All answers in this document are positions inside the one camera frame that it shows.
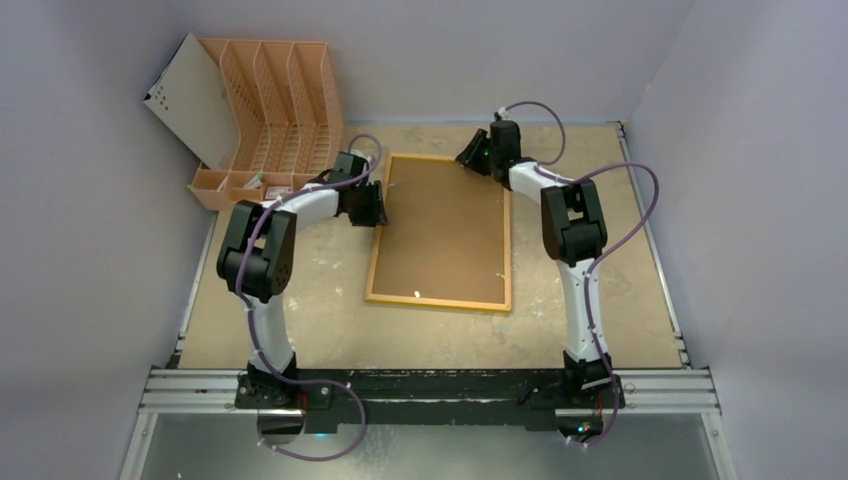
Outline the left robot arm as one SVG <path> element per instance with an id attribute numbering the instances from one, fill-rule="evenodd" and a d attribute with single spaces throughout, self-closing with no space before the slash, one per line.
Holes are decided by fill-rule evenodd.
<path id="1" fill-rule="evenodd" d="M 359 151 L 341 151 L 335 164 L 302 188 L 274 200 L 239 201 L 233 208 L 218 255 L 216 272 L 243 304 L 251 354 L 245 395 L 256 395 L 272 408 L 297 399 L 292 370 L 294 349 L 288 338 L 282 295 L 294 267 L 298 233 L 321 221 L 347 215 L 354 226 L 388 222 L 382 185 L 370 178 L 380 160 Z"/>

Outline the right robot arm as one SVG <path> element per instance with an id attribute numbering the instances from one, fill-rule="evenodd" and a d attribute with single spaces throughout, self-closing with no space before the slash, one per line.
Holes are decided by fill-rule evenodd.
<path id="1" fill-rule="evenodd" d="M 597 269 L 608 230 L 598 188 L 588 176 L 570 179 L 543 169 L 522 153 L 521 140 L 518 123 L 498 117 L 477 130 L 455 161 L 539 206 L 543 246 L 561 276 L 566 307 L 564 399 L 584 407 L 602 392 L 618 398 L 620 380 L 600 315 Z"/>

